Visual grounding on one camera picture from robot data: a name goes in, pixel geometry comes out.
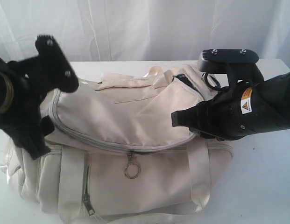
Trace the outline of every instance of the black mechanical part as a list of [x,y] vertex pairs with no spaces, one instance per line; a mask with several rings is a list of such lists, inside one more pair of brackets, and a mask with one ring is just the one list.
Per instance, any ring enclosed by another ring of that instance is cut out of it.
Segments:
[[215,55],[212,50],[207,51],[208,57],[205,62],[199,60],[203,65],[199,68],[226,73],[230,86],[221,88],[209,101],[172,113],[173,126],[186,126],[204,138],[220,140],[290,129],[290,73],[264,81],[255,64],[255,54],[249,54],[252,58],[247,59],[240,51],[219,49]]
[[41,117],[40,104],[55,88],[74,92],[78,78],[52,36],[40,35],[35,42],[38,56],[5,63],[0,58],[0,129],[33,160],[50,149],[44,137],[54,131],[54,124]]

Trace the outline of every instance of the white backdrop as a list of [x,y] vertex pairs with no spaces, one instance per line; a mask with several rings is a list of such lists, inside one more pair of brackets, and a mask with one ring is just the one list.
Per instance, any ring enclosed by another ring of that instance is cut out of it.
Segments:
[[290,0],[0,0],[0,56],[54,35],[71,61],[193,60],[246,48],[290,67]]

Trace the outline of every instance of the screw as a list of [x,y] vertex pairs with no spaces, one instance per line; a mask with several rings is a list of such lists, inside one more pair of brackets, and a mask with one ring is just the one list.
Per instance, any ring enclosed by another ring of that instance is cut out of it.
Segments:
[[48,45],[48,46],[53,46],[53,41],[52,41],[52,39],[48,39],[48,40],[47,40],[47,45]]
[[242,49],[242,50],[240,51],[240,54],[241,54],[241,55],[245,55],[245,54],[246,54],[246,50],[245,50],[245,49]]
[[211,53],[212,53],[213,55],[216,55],[216,54],[218,53],[218,50],[217,50],[217,49],[213,49],[213,50],[211,51]]
[[69,78],[71,76],[71,72],[70,71],[66,71],[65,72],[65,76],[66,76],[66,78]]

